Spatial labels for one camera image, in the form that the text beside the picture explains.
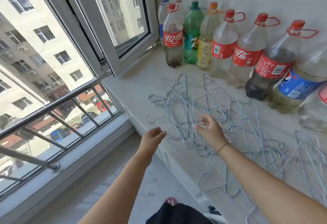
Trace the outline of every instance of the barcode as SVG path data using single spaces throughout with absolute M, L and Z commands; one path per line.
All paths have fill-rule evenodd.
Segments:
M 295 91 L 295 90 L 292 90 L 287 96 L 290 97 L 290 98 L 298 98 L 300 96 L 301 92 L 298 92 L 298 91 Z
M 282 73 L 282 71 L 284 70 L 285 67 L 286 67 L 286 65 L 276 65 L 274 71 L 271 74 L 279 75 L 280 73 Z
M 220 53 L 220 46 L 215 45 L 214 53 L 215 54 L 219 54 Z

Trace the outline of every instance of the hand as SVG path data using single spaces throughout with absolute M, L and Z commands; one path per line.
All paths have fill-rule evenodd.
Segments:
M 206 142 L 217 152 L 227 142 L 223 130 L 216 120 L 210 115 L 201 115 L 201 125 L 206 126 L 203 128 L 199 125 L 194 125 L 194 128 L 199 132 Z
M 166 135 L 167 132 L 162 131 L 160 127 L 155 127 L 147 131 L 142 137 L 140 147 L 136 154 L 142 158 L 149 159 L 149 162 L 151 162 L 153 154 L 156 152 L 158 145 Z

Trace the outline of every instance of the red car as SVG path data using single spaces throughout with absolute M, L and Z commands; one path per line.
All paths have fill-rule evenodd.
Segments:
M 105 102 L 105 104 L 106 104 L 108 107 L 110 107 L 110 102 L 107 102 L 107 100 L 103 100 L 103 101 Z M 100 110 L 101 113 L 107 110 L 106 107 L 103 106 L 103 104 L 102 104 L 101 101 L 99 101 L 99 102 L 96 104 L 96 107 L 98 108 L 98 110 Z

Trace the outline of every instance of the air conditioner unit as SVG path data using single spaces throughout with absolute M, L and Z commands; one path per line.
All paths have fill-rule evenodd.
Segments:
M 29 75 L 29 76 L 34 76 L 34 75 L 36 75 L 36 74 L 38 74 L 35 70 L 29 70 L 28 72 L 27 72 L 27 74 Z
M 12 58 L 12 54 L 10 52 L 3 52 L 1 53 L 1 56 L 4 59 Z
M 55 85 L 56 87 L 58 87 L 58 86 L 61 85 L 61 83 L 60 83 L 60 81 L 58 80 L 58 81 L 55 81 L 55 82 L 53 83 L 53 85 Z
M 20 52 L 26 52 L 28 50 L 26 46 L 18 46 L 17 49 Z
M 119 16 L 119 15 L 121 15 L 121 14 L 122 14 L 122 13 L 121 13 L 120 10 L 115 11 L 115 16 Z
M 46 91 L 51 91 L 51 90 L 53 90 L 53 88 L 52 88 L 51 85 L 48 85 L 48 86 L 45 87 L 45 90 L 46 90 Z

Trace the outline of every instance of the right hand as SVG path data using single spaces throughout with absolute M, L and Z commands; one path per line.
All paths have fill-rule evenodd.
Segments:
M 224 132 L 216 120 L 210 115 L 201 115 L 201 125 L 206 126 L 203 128 L 199 125 L 194 125 L 194 128 L 199 132 L 206 142 L 217 152 L 227 142 Z

